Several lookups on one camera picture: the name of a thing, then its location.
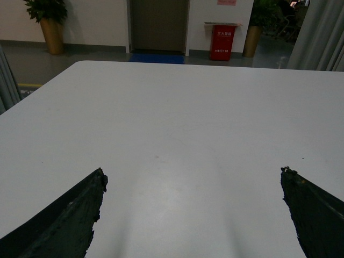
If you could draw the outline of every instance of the white table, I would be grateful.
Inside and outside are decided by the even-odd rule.
[[[87,257],[304,257],[280,167],[344,199],[343,81],[76,63],[0,116],[0,237],[102,167]]]

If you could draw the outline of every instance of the potted plant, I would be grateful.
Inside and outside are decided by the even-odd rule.
[[[256,51],[264,26],[270,26],[276,21],[274,15],[277,0],[254,0],[251,17],[248,24],[243,56],[252,58]]]
[[[67,18],[64,0],[23,0],[29,8],[30,19],[41,25],[48,51],[51,54],[63,53],[63,22]]]

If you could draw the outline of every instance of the blue floor mat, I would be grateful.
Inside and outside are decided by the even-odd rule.
[[[184,57],[181,55],[158,55],[158,54],[133,54],[129,62],[140,63],[178,63],[184,64]]]

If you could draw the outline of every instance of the white wall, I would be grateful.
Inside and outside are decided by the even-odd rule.
[[[240,23],[232,51],[242,53],[252,5],[253,0],[237,0],[235,6],[217,5],[217,0],[190,0],[187,49],[210,49],[212,30],[204,22]]]
[[[128,51],[127,0],[65,0],[68,18],[64,41],[71,44],[126,46]],[[241,23],[232,51],[242,52],[253,0],[236,6],[217,5],[217,0],[190,0],[187,51],[209,50],[211,27],[204,22]],[[0,39],[44,42],[38,23],[30,20],[23,0],[0,0]]]
[[[126,0],[65,0],[64,42],[126,46]],[[44,42],[40,25],[30,20],[23,0],[0,0],[0,39]]]

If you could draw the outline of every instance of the yellow floor marking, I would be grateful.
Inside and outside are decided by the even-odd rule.
[[[41,87],[42,84],[32,84],[32,83],[18,83],[18,86],[22,86],[22,87]]]

